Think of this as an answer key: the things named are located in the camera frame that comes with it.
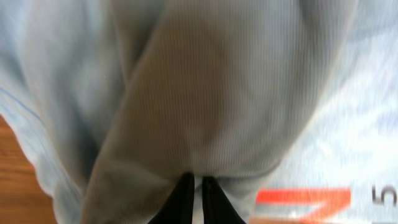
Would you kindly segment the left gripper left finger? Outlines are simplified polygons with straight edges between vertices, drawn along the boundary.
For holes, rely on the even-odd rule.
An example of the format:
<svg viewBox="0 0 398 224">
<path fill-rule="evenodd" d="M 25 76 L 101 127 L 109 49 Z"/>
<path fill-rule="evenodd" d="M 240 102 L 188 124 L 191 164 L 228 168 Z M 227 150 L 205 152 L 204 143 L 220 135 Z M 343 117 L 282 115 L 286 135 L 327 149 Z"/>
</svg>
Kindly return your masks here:
<svg viewBox="0 0 398 224">
<path fill-rule="evenodd" d="M 182 175 L 163 207 L 148 224 L 191 224 L 194 192 L 193 174 Z"/>
</svg>

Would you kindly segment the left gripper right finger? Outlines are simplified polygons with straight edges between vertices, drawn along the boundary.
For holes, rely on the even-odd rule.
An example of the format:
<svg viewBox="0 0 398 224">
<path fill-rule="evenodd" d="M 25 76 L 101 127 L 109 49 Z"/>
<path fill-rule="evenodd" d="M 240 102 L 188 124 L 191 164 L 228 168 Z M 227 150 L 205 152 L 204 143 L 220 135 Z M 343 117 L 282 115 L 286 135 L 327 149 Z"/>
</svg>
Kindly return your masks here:
<svg viewBox="0 0 398 224">
<path fill-rule="evenodd" d="M 246 224 L 213 177 L 202 182 L 204 224 Z"/>
</svg>

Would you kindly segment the light blue t-shirt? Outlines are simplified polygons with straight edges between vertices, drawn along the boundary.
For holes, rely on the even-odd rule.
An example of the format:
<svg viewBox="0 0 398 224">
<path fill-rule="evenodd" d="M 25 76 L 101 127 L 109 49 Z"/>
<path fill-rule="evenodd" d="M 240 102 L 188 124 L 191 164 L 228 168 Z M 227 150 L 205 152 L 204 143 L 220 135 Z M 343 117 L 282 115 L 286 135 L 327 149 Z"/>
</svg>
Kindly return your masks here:
<svg viewBox="0 0 398 224">
<path fill-rule="evenodd" d="M 397 222 L 396 1 L 2 1 L 1 115 L 58 223 Z"/>
</svg>

